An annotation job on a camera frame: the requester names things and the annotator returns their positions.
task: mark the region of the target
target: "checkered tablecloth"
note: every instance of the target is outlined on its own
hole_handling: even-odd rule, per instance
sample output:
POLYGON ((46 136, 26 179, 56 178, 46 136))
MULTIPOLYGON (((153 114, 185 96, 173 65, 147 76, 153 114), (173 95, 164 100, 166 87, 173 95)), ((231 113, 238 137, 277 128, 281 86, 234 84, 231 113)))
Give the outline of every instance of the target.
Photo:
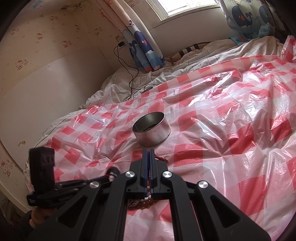
MULTIPOLYGON (((155 148, 184 180, 206 180, 276 238, 295 213, 296 43, 281 58, 236 58, 182 75, 130 101, 92 106, 48 142, 55 180, 124 172, 142 148, 131 131, 164 112, 171 135, 155 148)), ((129 211, 125 240, 174 240, 168 201, 129 211)))

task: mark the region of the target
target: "metal tin can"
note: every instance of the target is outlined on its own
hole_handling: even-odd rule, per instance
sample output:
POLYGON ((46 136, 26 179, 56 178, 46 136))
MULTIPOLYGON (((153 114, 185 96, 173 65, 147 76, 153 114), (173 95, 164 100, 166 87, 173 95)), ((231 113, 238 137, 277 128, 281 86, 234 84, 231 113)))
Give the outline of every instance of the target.
POLYGON ((165 141, 171 132, 162 112, 152 112, 138 119, 132 127, 142 147, 153 147, 165 141))

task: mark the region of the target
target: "dark contents in can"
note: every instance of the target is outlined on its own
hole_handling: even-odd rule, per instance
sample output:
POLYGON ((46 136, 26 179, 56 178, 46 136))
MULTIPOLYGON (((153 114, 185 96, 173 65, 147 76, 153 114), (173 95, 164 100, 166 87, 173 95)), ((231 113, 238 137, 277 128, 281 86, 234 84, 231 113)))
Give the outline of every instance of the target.
POLYGON ((146 129, 143 130, 143 131, 148 131, 148 130, 152 129, 153 127, 157 126, 157 125, 158 125, 158 124, 153 124, 153 125, 149 126, 148 128, 146 128, 146 129))

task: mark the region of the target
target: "curtain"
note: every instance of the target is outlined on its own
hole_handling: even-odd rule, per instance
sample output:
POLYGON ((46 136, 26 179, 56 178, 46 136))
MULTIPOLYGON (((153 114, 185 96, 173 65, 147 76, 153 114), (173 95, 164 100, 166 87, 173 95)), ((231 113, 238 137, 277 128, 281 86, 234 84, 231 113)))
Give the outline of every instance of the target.
POLYGON ((148 29, 124 0, 95 0, 101 16, 107 18, 122 33, 136 67, 150 72, 164 66, 164 57, 148 29))
POLYGON ((265 0, 218 0, 218 3, 238 41, 246 42, 274 32, 276 24, 265 0))

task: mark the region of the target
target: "red wire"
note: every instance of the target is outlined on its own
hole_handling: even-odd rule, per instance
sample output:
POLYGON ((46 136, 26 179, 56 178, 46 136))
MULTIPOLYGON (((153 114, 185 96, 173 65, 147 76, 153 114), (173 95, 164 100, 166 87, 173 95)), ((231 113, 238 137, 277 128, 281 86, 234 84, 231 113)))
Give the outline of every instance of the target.
POLYGON ((109 176, 114 176, 114 177, 116 177, 116 176, 113 175, 113 174, 106 174, 106 175, 104 175, 104 177, 109 177, 109 176))
POLYGON ((155 155, 155 158, 158 159, 158 160, 164 161, 164 162, 166 162, 168 164, 168 160, 163 158, 163 157, 155 155))

